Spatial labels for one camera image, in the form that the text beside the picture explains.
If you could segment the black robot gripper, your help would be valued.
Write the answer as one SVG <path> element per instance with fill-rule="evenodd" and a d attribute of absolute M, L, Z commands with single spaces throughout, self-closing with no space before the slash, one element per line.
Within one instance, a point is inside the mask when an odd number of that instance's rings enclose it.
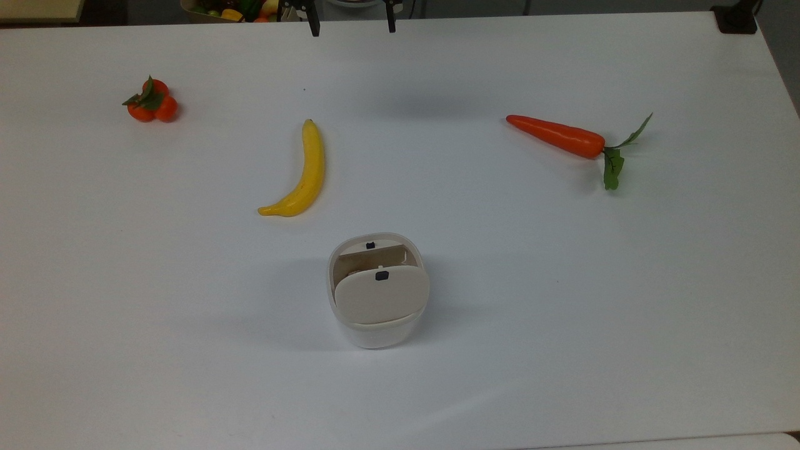
<path fill-rule="evenodd" d="M 306 22 L 309 24 L 312 36 L 320 35 L 320 20 L 318 12 L 322 11 L 322 5 L 332 5 L 335 8 L 362 9 L 374 8 L 377 5 L 385 6 L 387 25 L 389 33 L 396 32 L 396 14 L 403 11 L 403 1 L 279 1 L 283 8 L 294 8 L 302 11 L 306 15 Z"/>

